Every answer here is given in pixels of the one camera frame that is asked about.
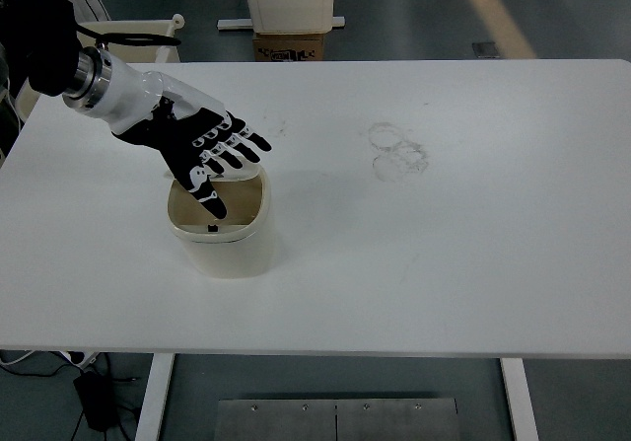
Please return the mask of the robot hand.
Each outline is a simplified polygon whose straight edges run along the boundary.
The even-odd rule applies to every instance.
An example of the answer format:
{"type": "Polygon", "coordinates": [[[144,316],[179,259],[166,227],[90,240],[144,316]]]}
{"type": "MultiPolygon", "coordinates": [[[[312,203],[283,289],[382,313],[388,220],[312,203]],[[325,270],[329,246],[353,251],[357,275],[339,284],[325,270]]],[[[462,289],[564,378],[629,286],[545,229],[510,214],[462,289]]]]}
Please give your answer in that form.
{"type": "Polygon", "coordinates": [[[218,100],[158,71],[140,72],[101,53],[110,70],[102,98],[90,116],[104,120],[112,134],[129,144],[160,153],[188,193],[208,212],[224,219],[227,208],[212,177],[242,160],[259,161],[271,145],[218,100]]]}

